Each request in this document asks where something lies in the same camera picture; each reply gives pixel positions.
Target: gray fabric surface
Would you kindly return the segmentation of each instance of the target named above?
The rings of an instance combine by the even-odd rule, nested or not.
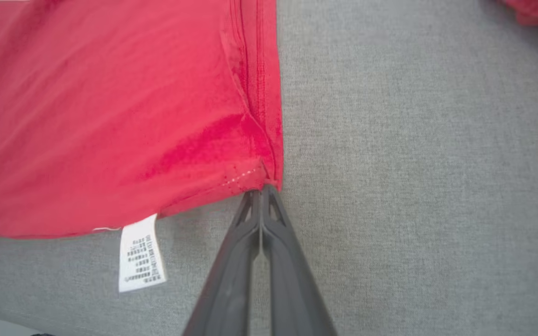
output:
[[[282,198],[340,334],[538,335],[538,28],[490,0],[278,0],[277,24]],[[122,295],[119,232],[0,239],[0,319],[178,335],[238,202],[158,223],[169,281]]]

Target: white label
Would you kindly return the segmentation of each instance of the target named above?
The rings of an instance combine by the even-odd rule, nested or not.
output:
[[[127,225],[120,242],[120,293],[141,289],[167,279],[155,235],[156,215]]]

